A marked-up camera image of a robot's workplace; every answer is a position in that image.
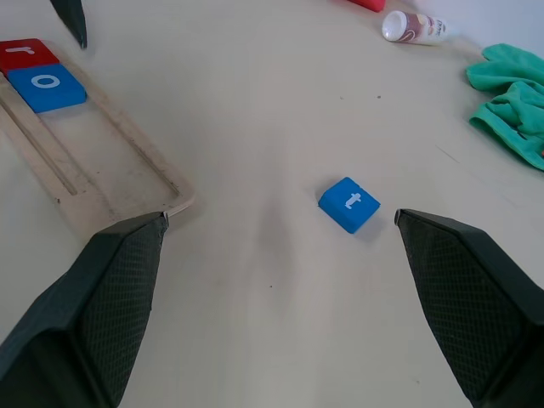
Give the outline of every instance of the wooden board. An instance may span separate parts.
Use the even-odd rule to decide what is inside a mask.
[[[88,101],[38,116],[0,73],[0,127],[74,230],[87,240],[125,218],[187,208],[194,191],[185,178],[83,70],[47,45]]]

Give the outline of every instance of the white bottle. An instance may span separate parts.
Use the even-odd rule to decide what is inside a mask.
[[[453,32],[444,20],[397,10],[383,20],[382,34],[392,42],[436,45],[451,38]]]

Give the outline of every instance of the green cloth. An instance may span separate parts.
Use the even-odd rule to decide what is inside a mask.
[[[488,47],[482,55],[487,61],[469,66],[468,80],[499,96],[481,105],[470,122],[544,170],[544,60],[506,44]]]

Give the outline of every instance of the red object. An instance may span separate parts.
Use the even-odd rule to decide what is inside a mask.
[[[37,38],[0,42],[0,71],[4,75],[20,68],[58,63],[59,59]]]
[[[379,13],[385,7],[385,0],[349,0],[352,3],[359,4],[369,10]]]

